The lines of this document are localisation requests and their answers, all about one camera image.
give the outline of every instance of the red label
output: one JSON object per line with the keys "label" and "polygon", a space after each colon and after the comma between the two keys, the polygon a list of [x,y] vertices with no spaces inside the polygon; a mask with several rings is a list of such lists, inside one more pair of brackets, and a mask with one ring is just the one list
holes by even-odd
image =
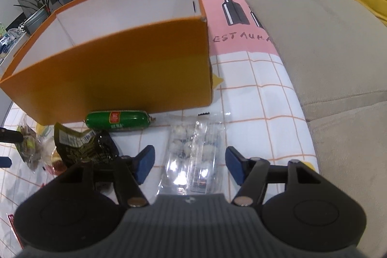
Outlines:
{"label": "red label", "polygon": [[109,117],[109,123],[111,124],[117,124],[119,123],[119,115],[120,112],[110,112],[110,117]]}

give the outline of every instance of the green sausage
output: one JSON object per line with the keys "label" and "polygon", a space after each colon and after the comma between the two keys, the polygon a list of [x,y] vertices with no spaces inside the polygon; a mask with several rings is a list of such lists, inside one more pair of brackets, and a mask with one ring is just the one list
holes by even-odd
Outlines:
{"label": "green sausage", "polygon": [[85,123],[93,129],[144,129],[150,126],[152,118],[145,111],[99,111],[86,116]]}

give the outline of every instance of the transparent packaging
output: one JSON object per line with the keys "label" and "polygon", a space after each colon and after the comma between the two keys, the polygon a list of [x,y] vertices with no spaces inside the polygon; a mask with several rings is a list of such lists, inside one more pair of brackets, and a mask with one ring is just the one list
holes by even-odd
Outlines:
{"label": "transparent packaging", "polygon": [[165,155],[158,194],[221,192],[224,124],[220,116],[176,117]]}

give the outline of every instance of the screw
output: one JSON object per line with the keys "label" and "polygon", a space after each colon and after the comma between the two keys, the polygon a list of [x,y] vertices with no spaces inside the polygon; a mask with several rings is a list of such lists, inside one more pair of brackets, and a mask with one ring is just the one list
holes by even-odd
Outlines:
{"label": "screw", "polygon": [[146,206],[148,202],[142,197],[132,197],[128,199],[128,205],[132,208],[140,208]]}
{"label": "screw", "polygon": [[247,196],[239,196],[234,199],[234,203],[238,206],[251,206],[253,200]]}

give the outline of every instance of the black bottle graphic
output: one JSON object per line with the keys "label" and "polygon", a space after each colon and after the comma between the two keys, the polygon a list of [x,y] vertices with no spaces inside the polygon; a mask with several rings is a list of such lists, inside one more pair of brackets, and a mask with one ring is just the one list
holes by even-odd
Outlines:
{"label": "black bottle graphic", "polygon": [[223,12],[228,25],[249,25],[250,22],[246,17],[242,6],[233,0],[224,0],[222,4]]}
{"label": "black bottle graphic", "polygon": [[250,14],[251,14],[251,17],[253,17],[253,20],[254,20],[255,24],[257,25],[257,27],[262,28],[261,23],[259,22],[259,20],[258,20],[257,16],[255,15],[255,13],[253,13],[251,8],[250,8]]}

